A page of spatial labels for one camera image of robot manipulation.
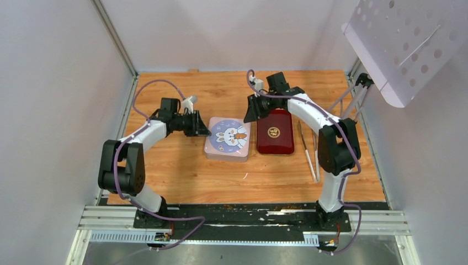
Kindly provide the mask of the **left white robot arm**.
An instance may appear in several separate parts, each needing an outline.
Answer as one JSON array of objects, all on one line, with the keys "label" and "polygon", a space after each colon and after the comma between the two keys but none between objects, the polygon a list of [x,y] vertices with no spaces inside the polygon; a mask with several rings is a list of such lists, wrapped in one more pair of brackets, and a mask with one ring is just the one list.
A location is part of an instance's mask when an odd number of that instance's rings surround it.
[{"label": "left white robot arm", "polygon": [[157,109],[142,127],[119,140],[107,140],[103,144],[98,186],[128,200],[138,211],[148,216],[156,228],[168,222],[188,221],[188,218],[170,218],[163,196],[155,193],[146,183],[145,153],[158,141],[175,131],[187,137],[210,136],[199,111],[194,109],[196,96],[184,100],[162,98]]}]

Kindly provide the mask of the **silver tin lid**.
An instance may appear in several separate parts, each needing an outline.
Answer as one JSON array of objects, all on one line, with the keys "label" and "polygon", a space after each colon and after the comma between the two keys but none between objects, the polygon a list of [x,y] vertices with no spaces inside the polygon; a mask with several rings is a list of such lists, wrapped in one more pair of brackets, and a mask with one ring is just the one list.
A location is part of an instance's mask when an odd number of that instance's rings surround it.
[{"label": "silver tin lid", "polygon": [[205,149],[217,149],[222,152],[248,150],[251,138],[251,125],[242,119],[212,117],[209,121],[211,136],[205,141]]}]

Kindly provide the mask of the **metal tongs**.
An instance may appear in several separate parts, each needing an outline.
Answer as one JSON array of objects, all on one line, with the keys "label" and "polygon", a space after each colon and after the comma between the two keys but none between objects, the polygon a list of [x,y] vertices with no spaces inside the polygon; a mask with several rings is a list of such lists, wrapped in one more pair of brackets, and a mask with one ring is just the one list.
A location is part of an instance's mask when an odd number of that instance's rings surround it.
[{"label": "metal tongs", "polygon": [[312,132],[312,140],[313,140],[313,148],[309,150],[308,145],[306,143],[305,137],[304,137],[304,130],[302,128],[302,123],[299,121],[297,123],[297,127],[300,133],[300,139],[302,142],[302,145],[304,147],[304,152],[306,156],[306,160],[312,175],[312,179],[315,184],[319,183],[321,180],[320,177],[320,165],[318,164],[318,139],[317,136],[314,132]]}]

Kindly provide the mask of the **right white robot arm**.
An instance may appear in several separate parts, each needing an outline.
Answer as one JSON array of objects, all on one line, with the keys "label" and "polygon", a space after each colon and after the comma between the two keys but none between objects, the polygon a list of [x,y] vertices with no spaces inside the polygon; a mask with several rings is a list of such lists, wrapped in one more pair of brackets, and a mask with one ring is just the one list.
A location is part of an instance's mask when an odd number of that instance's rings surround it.
[{"label": "right white robot arm", "polygon": [[254,70],[247,71],[246,80],[254,93],[247,98],[244,123],[259,121],[275,109],[284,109],[318,136],[318,164],[326,174],[315,223],[321,230],[330,230],[337,223],[335,213],[344,207],[342,195],[345,179],[355,173],[353,168],[360,168],[361,150],[356,122],[324,110],[303,89],[290,86],[282,72],[267,77],[266,92],[263,91],[263,81],[255,76]]}]

